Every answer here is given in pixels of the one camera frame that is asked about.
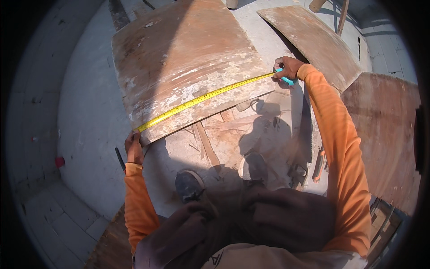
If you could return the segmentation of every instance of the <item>hand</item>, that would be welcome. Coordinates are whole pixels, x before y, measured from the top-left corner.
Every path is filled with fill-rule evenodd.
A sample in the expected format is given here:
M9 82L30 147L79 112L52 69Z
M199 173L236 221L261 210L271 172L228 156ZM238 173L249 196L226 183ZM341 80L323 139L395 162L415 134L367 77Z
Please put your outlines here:
M304 62L297 59L284 56L275 60L275 69L284 68L280 72L273 74L274 78L287 77L289 79L297 78L298 69L304 65Z
M143 164L142 146L140 145L140 132L131 131L127 137L124 146L127 152L127 162L133 164Z

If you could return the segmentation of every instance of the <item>dark sneaker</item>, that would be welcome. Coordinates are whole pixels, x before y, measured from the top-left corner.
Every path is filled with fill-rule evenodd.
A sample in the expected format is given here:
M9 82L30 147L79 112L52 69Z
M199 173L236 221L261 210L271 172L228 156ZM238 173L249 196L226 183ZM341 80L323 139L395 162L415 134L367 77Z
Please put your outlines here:
M210 210L214 216L218 216L218 211L210 202L205 192L205 185L202 179L193 171L181 171L175 178L176 192L183 204L197 201Z
M263 156L257 152L251 152L239 164L239 176L243 179L245 186L267 184L267 165Z

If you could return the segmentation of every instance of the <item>person's left hand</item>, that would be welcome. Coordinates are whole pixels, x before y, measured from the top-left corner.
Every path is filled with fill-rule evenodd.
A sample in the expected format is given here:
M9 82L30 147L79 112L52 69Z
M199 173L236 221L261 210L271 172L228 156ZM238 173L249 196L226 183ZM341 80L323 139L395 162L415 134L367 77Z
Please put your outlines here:
M127 137L124 146L127 152L127 162L133 164L143 164L142 146L140 145L140 132L131 131Z

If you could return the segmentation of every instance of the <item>dirty plywood surface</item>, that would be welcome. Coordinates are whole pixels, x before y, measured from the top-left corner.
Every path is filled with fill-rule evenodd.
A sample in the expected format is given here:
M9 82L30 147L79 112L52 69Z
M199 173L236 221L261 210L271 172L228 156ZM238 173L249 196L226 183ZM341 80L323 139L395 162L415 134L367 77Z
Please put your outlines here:
M361 138L370 193L412 215L420 184L414 158L418 85L364 72L341 98Z
M100 237L84 269L131 268L132 254L128 239L122 206Z
M183 0L138 18L112 38L132 128L209 91L268 72L219 1ZM142 132L145 144L273 90L265 78L206 100Z
M305 8L283 6L259 10L258 14L278 29L340 93L361 73L358 59L345 42Z

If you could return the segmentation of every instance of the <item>red object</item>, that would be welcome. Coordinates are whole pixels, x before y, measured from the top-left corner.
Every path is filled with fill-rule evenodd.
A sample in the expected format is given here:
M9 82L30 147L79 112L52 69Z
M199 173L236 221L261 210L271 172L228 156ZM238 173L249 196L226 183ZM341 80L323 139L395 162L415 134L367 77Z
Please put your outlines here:
M57 157L57 158L55 158L55 166L57 168L62 167L65 163L66 163L66 161L64 160L63 157Z

